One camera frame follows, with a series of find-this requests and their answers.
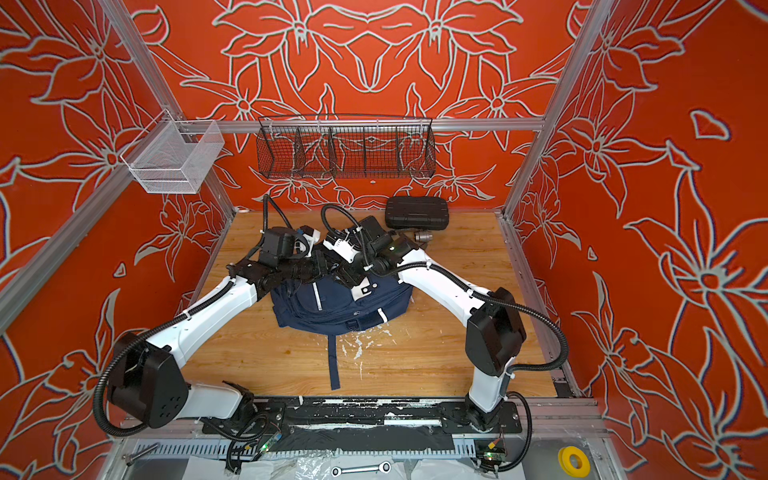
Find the navy blue student backpack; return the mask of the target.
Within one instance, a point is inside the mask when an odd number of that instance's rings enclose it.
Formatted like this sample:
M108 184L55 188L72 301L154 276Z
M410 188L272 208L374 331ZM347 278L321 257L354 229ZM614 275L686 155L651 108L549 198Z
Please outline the navy blue student backpack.
M279 326L326 338L330 388L335 391L341 388L336 339L402 316L412 295L410 284L371 275L354 288L331 277L307 284L287 281L271 292L271 300Z

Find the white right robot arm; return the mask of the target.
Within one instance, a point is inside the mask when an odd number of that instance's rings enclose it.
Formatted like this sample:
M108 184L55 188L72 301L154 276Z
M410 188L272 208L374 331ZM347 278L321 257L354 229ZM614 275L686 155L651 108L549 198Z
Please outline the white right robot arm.
M360 285L367 274L392 277L427 294L453 314L465 327L465 354L474 367L466 397L466 418L472 427L486 432L498 423L509 381L519 371L548 372L564 365L570 349L567 339L549 317L517 303L504 288L481 288L436 262L414 241L393 236L369 216L338 230L324 221L323 246L341 258L335 270L339 280ZM527 340L522 315L539 321L557 338L557 356L545 363L519 363L517 357Z

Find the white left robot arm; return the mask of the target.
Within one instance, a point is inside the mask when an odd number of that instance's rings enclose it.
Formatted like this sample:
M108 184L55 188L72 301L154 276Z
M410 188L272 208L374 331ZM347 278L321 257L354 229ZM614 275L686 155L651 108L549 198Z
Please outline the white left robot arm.
M313 281L322 262L319 231L275 227L257 248L227 267L207 295L172 320L118 341L93 394L93 418L112 437L159 429L176 419L228 420L245 415L253 400L245 387L191 383L183 367L215 333L288 281Z

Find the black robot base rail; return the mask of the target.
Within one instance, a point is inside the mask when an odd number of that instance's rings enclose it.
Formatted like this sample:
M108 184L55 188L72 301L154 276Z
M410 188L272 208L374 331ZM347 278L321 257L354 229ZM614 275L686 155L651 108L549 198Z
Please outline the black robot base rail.
M427 428L449 434L517 434L521 415L513 402L484 413L465 397L256 397L228 419L204 418L204 431L247 435L263 427L344 429Z

